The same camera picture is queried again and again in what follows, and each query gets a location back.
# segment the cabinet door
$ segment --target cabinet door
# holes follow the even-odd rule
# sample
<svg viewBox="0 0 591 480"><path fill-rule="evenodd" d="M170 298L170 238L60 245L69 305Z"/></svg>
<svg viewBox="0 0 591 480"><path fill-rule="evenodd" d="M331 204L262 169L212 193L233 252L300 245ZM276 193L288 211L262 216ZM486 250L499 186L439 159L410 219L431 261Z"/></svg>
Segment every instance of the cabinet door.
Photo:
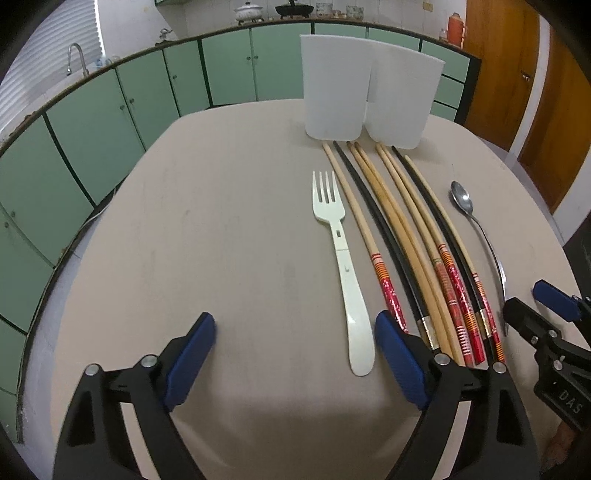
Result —
<svg viewBox="0 0 591 480"><path fill-rule="evenodd" d="M27 332L52 272L0 210L0 315Z"/></svg>
<svg viewBox="0 0 591 480"><path fill-rule="evenodd" d="M0 390L0 421L13 442L17 441L17 396Z"/></svg>
<svg viewBox="0 0 591 480"><path fill-rule="evenodd" d="M369 29L369 37L371 40L383 41L384 43L390 43L392 45L399 45L401 47L410 48L411 50L418 51L419 39L417 37L411 37L398 32L390 32L389 30L380 30L379 28Z"/></svg>
<svg viewBox="0 0 591 480"><path fill-rule="evenodd" d="M0 158L0 203L53 264L92 212L43 117Z"/></svg>
<svg viewBox="0 0 591 480"><path fill-rule="evenodd" d="M74 90L47 116L72 168L97 204L144 154L114 70Z"/></svg>
<svg viewBox="0 0 591 480"><path fill-rule="evenodd" d="M457 110L447 105L442 105L437 102L433 102L431 105L431 115L440 116L441 118L447 118L452 122L456 119Z"/></svg>
<svg viewBox="0 0 591 480"><path fill-rule="evenodd" d="M0 389L9 393L17 392L18 372L26 338L0 320Z"/></svg>
<svg viewBox="0 0 591 480"><path fill-rule="evenodd" d="M334 23L315 23L314 33L318 35L342 35L344 37L365 38L365 27L359 25L340 25Z"/></svg>
<svg viewBox="0 0 591 480"><path fill-rule="evenodd" d="M199 44L196 41L164 49L170 83L181 115L209 107Z"/></svg>
<svg viewBox="0 0 591 480"><path fill-rule="evenodd" d="M252 29L259 100L304 98L300 47L302 34L310 34L310 24L269 25Z"/></svg>
<svg viewBox="0 0 591 480"><path fill-rule="evenodd" d="M443 67L443 73L449 75L460 82L466 81L466 75L468 74L468 66L470 65L470 59L461 53L453 51L450 48L442 47L428 41L423 42L421 48L423 53L431 55L445 61Z"/></svg>
<svg viewBox="0 0 591 480"><path fill-rule="evenodd" d="M139 136L149 148L178 119L164 56L161 51L148 53L117 71Z"/></svg>
<svg viewBox="0 0 591 480"><path fill-rule="evenodd" d="M249 32L250 29L236 30L203 39L214 105L256 101Z"/></svg>

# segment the black chopstick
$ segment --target black chopstick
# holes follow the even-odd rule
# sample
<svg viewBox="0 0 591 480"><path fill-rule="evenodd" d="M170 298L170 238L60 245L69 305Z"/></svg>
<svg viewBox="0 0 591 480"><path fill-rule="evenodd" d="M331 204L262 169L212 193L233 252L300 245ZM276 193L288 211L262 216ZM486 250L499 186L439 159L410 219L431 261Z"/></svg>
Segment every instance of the black chopstick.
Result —
<svg viewBox="0 0 591 480"><path fill-rule="evenodd" d="M464 281L464 285L466 287L466 291L468 293L470 303L472 304L472 310L474 310L474 313L477 315L476 321L478 323L480 335L483 340L482 343L484 344L484 348L485 348L486 360L488 361L489 365L492 365L492 363L495 361L495 358L496 358L495 341L492 338L492 336L489 334L488 329L483 328L484 327L483 324L484 324L484 322L486 322L485 305L484 305L484 302L482 301L482 298L480 297L480 295L477 294L478 289L476 287L476 282L474 281L474 277L472 277L472 273L470 272L470 269L468 268L466 258L464 257L462 250L460 249L459 245L457 244L456 238L452 235L452 232L450 231L450 229L447 225L447 222L445 221L445 219L441 215L441 211L439 211L439 208L437 207L437 205L433 201L433 198L431 197L430 193L424 187L423 182L417 177L417 174L410 167L410 165L408 165L406 158L404 158L404 156L393 145L392 145L392 151L398 157L398 159L400 160L400 163L402 163L402 165L406 169L408 175L412 178L414 184L417 186L418 191L421 192L421 195L423 196L425 203L429 207L429 210L431 210L431 213L433 214L433 218L435 218L435 221L437 222L439 228L441 229L441 232L443 233L443 236L445 237L445 240L447 241L447 244L448 244L449 249L452 253L452 256L457 261L458 269L460 270L460 275L462 276L462 280Z"/></svg>
<svg viewBox="0 0 591 480"><path fill-rule="evenodd" d="M365 204L368 207L369 213L371 214L376 226L378 227L379 233L388 248L388 252L390 253L390 257L394 262L394 266L396 267L396 271L400 276L400 280L402 282L402 287L404 292L406 293L408 302L410 304L410 308L413 311L413 316L415 321L418 325L422 325L422 319L429 315L427 310L427 305L425 304L425 299L423 297L423 293L421 292L420 288L418 288L417 278L414 275L413 269L410 267L408 263L408 259L404 252L402 251L400 244L398 243L398 239L395 237L394 233L390 229L390 226L386 222L381 210L379 209L377 203L375 202L374 198L372 197L371 193L369 192L368 188L365 186L365 183L361 179L357 170L355 170L351 161L347 158L347 155L340 147L337 142L333 142L336 151L339 153L347 171L353 178L353 181L357 185Z"/></svg>

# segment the wooden door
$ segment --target wooden door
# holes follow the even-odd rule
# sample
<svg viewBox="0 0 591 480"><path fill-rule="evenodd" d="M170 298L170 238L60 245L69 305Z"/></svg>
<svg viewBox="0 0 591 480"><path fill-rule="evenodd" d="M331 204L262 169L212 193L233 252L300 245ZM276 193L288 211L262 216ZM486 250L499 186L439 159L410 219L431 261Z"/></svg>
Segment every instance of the wooden door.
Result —
<svg viewBox="0 0 591 480"><path fill-rule="evenodd" d="M591 144L591 85L550 30L550 59L540 106L519 162L550 212L569 191Z"/></svg>
<svg viewBox="0 0 591 480"><path fill-rule="evenodd" d="M482 59L465 127L509 151L530 98L540 22L525 0L467 0L464 50Z"/></svg>

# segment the spoon handle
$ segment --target spoon handle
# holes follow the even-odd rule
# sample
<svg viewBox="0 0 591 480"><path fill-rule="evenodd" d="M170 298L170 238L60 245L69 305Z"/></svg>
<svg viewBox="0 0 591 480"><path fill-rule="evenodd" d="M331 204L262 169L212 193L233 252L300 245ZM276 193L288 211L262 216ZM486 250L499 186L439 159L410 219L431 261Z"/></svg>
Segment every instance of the spoon handle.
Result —
<svg viewBox="0 0 591 480"><path fill-rule="evenodd" d="M505 291L505 283L507 281L507 277L505 275L505 270L503 269L503 265L501 264L499 258L496 256L495 253L495 249L492 248L492 244L489 241L488 237L486 236L486 232L484 231L482 225L480 224L480 222L478 220L476 220L476 217L474 217L473 215L471 216L472 220L474 220L474 223L478 225L478 228L480 229L480 231L482 232L482 236L484 236L484 240L486 241L486 244L488 245L488 248L491 251L492 254L492 258L495 261L495 265L496 265L496 272L499 275L499 280L501 281L501 289L503 291L503 300L507 299L507 294Z"/></svg>

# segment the beige tablecloth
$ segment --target beige tablecloth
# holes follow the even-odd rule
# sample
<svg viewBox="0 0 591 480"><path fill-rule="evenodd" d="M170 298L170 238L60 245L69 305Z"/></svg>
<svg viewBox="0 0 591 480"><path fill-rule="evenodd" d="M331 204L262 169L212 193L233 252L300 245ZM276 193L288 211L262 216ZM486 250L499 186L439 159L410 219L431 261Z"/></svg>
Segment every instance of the beige tablecloth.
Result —
<svg viewBox="0 0 591 480"><path fill-rule="evenodd" d="M208 479L386 476L418 411L404 400L381 354L366 377L349 369L332 239L315 220L310 198L312 171L329 171L330 164L304 132L303 113L301 100L196 113L175 122L144 155L100 221L66 305L52 383L56 438L85 365L129 367L159 353L209 311L217 343L186 403L173 413ZM361 143L387 176L373 142L363 136ZM431 116L409 154L454 220L496 312L495 270L483 240L447 197L452 180L470 191L505 266L510 296L538 308L531 287L540 278L577 293L544 216L477 137ZM343 227L374 319L384 301L345 208ZM375 228L374 235L412 319ZM561 328L581 342L578 332ZM544 446L558 418L532 392L534 350L513 330L504 345ZM465 411L435 478L452 465ZM141 445L137 425L130 431ZM145 452L138 452L149 472Z"/></svg>

